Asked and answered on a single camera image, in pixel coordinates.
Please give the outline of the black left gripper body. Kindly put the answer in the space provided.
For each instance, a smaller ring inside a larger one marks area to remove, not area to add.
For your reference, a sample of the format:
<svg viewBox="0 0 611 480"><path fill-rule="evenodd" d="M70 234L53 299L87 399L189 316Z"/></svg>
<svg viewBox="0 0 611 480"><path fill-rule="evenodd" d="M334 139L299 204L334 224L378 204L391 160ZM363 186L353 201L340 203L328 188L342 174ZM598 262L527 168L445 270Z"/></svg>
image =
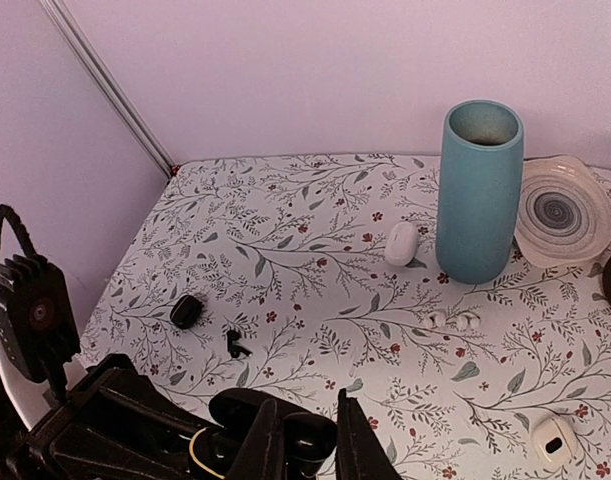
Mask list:
<svg viewBox="0 0 611 480"><path fill-rule="evenodd" d="M35 384L0 369L0 479L65 479L60 466L33 455L30 432L68 396L57 398L47 381Z"/></svg>

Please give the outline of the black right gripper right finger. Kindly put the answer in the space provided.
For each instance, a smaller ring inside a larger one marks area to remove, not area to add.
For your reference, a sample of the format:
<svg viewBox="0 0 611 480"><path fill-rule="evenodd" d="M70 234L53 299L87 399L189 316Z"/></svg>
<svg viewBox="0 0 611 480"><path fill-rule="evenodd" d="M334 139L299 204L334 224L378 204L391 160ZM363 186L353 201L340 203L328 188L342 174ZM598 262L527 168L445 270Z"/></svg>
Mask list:
<svg viewBox="0 0 611 480"><path fill-rule="evenodd" d="M336 479L401 480L363 409L346 389L338 393Z"/></svg>

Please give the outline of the white airpods charging case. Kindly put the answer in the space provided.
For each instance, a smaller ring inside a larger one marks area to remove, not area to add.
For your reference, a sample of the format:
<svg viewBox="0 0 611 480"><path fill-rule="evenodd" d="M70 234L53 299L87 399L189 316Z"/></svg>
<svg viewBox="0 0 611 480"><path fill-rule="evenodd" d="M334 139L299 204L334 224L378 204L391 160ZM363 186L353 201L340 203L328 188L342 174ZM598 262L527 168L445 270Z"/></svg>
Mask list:
<svg viewBox="0 0 611 480"><path fill-rule="evenodd" d="M537 457L547 470L567 465L579 449L579 441L571 424L560 416L550 416L536 425L531 441Z"/></svg>

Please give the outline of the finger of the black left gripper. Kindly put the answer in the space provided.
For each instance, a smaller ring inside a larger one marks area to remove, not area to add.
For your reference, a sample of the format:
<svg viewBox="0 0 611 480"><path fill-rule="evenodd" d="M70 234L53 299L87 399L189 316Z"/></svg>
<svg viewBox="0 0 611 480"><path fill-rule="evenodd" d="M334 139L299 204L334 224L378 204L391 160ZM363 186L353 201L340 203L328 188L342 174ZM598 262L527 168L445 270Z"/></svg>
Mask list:
<svg viewBox="0 0 611 480"><path fill-rule="evenodd" d="M179 407L159 393L152 381L141 375L126 354L110 354L87 370L68 393L68 399L82 411L94 400L103 399L149 425L160 425L185 436L193 436L215 424Z"/></svg>
<svg viewBox="0 0 611 480"><path fill-rule="evenodd" d="M180 468L125 446L91 427L70 425L48 452L66 479L191 479Z"/></svg>

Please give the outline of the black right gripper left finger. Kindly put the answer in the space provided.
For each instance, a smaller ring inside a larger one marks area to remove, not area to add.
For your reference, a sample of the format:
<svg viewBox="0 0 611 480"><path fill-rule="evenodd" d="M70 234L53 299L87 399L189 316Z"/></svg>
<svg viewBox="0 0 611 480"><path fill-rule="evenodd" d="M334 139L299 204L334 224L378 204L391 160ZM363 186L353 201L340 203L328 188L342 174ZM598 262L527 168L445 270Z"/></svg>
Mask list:
<svg viewBox="0 0 611 480"><path fill-rule="evenodd" d="M280 480L285 467L284 423L276 400L266 400L245 437L226 480Z"/></svg>

